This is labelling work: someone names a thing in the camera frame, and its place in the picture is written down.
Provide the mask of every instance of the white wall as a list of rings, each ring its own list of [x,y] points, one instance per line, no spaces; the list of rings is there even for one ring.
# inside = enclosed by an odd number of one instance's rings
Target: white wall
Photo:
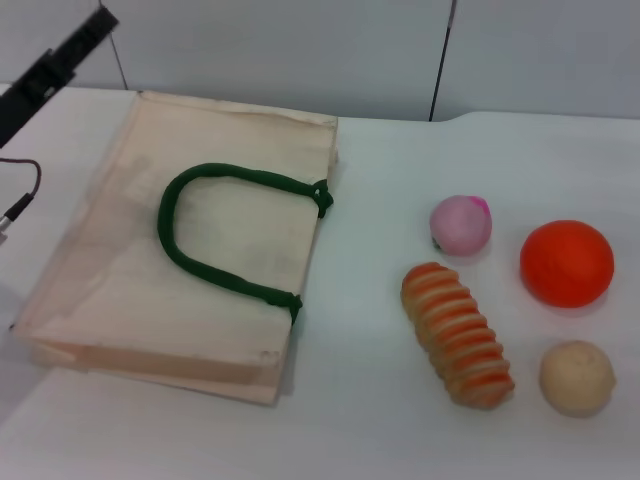
[[[105,0],[130,88],[422,119],[450,0]]]
[[[640,118],[639,22],[639,0],[458,0],[434,119]]]
[[[98,0],[0,0],[0,83],[17,80],[98,7]],[[76,71],[74,85],[123,88],[116,56],[103,42]]]

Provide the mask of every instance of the pink ball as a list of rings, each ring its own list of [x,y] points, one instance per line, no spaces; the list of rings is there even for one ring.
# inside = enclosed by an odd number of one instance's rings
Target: pink ball
[[[491,236],[489,205],[480,197],[454,195],[431,212],[429,226],[436,248],[448,255],[473,255]]]

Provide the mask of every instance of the orange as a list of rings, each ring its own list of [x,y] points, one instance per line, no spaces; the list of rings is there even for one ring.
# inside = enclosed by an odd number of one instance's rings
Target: orange
[[[613,278],[613,251],[595,228],[558,220],[537,228],[520,252],[520,274],[529,291],[556,307],[593,302]]]

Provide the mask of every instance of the green rope handle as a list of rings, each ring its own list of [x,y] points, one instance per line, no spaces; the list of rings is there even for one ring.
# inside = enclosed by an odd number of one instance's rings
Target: green rope handle
[[[327,209],[333,204],[327,181],[321,180],[309,185],[277,173],[250,170],[226,163],[205,163],[192,167],[174,178],[164,191],[158,209],[158,237],[162,248],[176,265],[219,287],[262,299],[269,305],[288,308],[291,313],[291,323],[295,323],[298,312],[302,308],[300,295],[251,283],[232,273],[198,262],[185,255],[176,245],[173,226],[178,197],[189,182],[202,177],[235,177],[296,195],[304,195],[313,199],[318,205],[319,218],[323,218]]]

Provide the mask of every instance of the striped toy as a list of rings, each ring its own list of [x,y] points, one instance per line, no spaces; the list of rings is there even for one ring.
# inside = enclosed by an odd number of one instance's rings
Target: striped toy
[[[491,409],[511,395],[502,345],[456,272],[435,262],[413,268],[402,282],[402,304],[454,402]]]

